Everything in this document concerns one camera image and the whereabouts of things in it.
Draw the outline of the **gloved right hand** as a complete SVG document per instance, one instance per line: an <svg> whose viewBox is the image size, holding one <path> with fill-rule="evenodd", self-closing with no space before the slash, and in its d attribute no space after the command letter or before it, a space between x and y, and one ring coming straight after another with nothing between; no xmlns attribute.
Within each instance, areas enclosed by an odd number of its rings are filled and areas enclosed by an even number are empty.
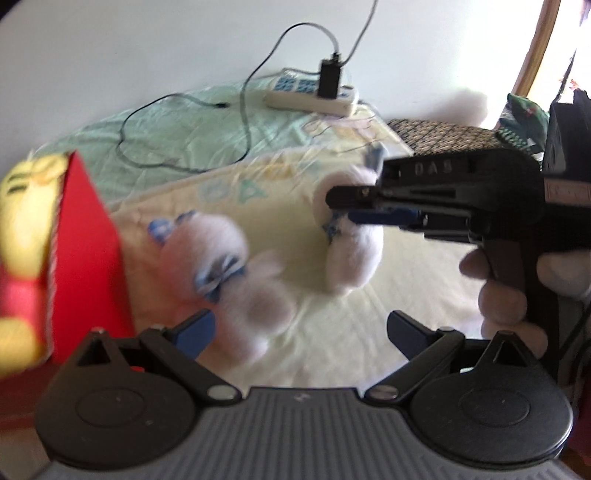
<svg viewBox="0 0 591 480"><path fill-rule="evenodd" d="M548 348L548 336L526 320L529 308L521 291L495 280L485 253L476 249L459 264L460 272L472 279L483 280L478 305L483 323L481 334L491 339L500 330L513 331L532 353L540 358ZM574 251L542 255L537 263L541 283L549 290L588 305L590 303L590 253Z"/></svg>

